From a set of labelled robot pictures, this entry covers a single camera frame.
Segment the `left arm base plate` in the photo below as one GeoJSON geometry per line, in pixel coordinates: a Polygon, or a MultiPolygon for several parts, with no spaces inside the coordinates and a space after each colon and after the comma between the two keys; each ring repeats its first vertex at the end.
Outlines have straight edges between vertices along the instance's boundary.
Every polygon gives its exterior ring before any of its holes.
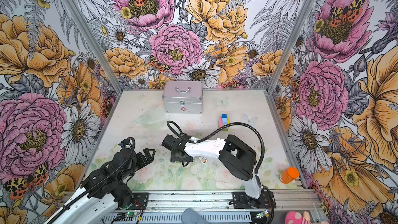
{"type": "Polygon", "coordinates": [[[131,194],[130,206],[127,210],[146,210],[148,204],[149,193],[147,192],[133,192],[131,194]]]}

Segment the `pink wood block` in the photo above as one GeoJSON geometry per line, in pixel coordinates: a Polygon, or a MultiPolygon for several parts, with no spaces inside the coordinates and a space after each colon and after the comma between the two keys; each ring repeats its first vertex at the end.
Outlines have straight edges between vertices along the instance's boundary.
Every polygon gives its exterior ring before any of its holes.
{"type": "Polygon", "coordinates": [[[223,126],[222,117],[219,117],[218,127],[222,127],[222,126],[223,126]]]}

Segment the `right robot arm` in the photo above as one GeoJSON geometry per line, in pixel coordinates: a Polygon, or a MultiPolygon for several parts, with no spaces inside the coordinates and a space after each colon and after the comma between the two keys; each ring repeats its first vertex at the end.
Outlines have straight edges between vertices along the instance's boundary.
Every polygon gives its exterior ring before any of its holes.
{"type": "Polygon", "coordinates": [[[171,152],[171,162],[180,162],[185,167],[194,157],[218,159],[225,168],[243,182],[245,192],[233,200],[235,208],[260,208],[263,187],[255,172],[256,152],[235,135],[225,139],[200,142],[192,137],[187,141],[167,135],[161,144],[171,152]]]}

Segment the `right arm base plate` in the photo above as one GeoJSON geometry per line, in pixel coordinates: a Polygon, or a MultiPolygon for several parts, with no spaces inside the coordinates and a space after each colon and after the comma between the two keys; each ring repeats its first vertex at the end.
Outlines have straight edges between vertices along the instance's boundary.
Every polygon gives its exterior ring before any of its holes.
{"type": "Polygon", "coordinates": [[[235,209],[272,209],[276,208],[276,201],[272,192],[262,190],[259,199],[251,198],[243,191],[232,193],[232,201],[229,202],[235,209]]]}

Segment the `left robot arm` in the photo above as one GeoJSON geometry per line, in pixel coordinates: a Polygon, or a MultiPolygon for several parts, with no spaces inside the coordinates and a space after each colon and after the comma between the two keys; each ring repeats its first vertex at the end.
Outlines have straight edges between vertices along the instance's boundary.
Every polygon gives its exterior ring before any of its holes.
{"type": "Polygon", "coordinates": [[[112,161],[94,170],[82,181],[81,186],[47,224],[95,224],[115,210],[146,210],[148,193],[133,193],[124,182],[154,161],[155,150],[145,148],[136,153],[125,147],[117,152],[112,161]]]}

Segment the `small orange white toy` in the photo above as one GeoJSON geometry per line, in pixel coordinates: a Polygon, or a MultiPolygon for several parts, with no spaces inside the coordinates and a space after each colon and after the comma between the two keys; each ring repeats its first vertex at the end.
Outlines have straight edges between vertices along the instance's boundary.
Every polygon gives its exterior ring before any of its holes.
{"type": "Polygon", "coordinates": [[[207,159],[205,157],[200,156],[199,160],[201,161],[202,164],[206,164],[207,163],[207,159]]]}

